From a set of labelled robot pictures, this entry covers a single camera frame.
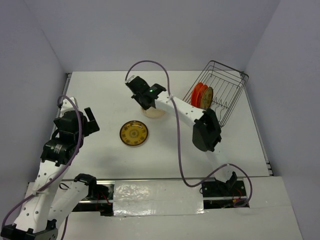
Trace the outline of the cream plate floral print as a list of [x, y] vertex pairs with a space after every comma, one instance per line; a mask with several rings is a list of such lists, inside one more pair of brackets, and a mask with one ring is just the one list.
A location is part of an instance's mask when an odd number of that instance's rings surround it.
[[141, 112], [144, 116], [151, 118], [151, 119], [157, 119], [161, 118], [166, 112], [161, 109], [156, 109], [154, 107], [150, 107], [148, 109], [143, 109], [141, 107]]

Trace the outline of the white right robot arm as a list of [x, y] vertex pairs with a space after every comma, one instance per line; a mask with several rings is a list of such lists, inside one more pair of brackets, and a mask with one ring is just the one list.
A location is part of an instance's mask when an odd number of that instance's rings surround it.
[[[157, 83], [149, 86], [139, 76], [133, 75], [124, 82], [132, 92], [131, 98], [144, 110], [154, 108], [165, 111], [176, 118], [178, 165], [185, 185], [194, 188], [204, 183], [210, 177], [214, 177], [215, 181], [217, 181], [218, 192], [223, 196], [230, 195], [235, 189], [237, 174], [231, 169], [231, 165], [227, 163], [227, 159], [222, 153], [222, 130], [215, 111], [211, 108], [204, 110], [194, 107], [173, 96], [168, 88]], [[199, 151], [206, 153], [208, 160], [213, 164], [214, 170], [199, 183], [188, 183], [183, 172], [180, 122], [190, 127], [193, 145]]]

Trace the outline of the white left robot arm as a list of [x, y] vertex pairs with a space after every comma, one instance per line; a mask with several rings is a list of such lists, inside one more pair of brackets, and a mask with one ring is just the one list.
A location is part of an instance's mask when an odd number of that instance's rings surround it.
[[60, 226], [76, 205], [98, 194], [96, 177], [80, 173], [62, 197], [54, 201], [84, 137], [100, 130], [89, 107], [84, 112], [68, 110], [54, 124], [57, 129], [43, 146], [32, 193], [18, 204], [21, 212], [15, 221], [2, 225], [0, 235], [5, 240], [55, 240]]

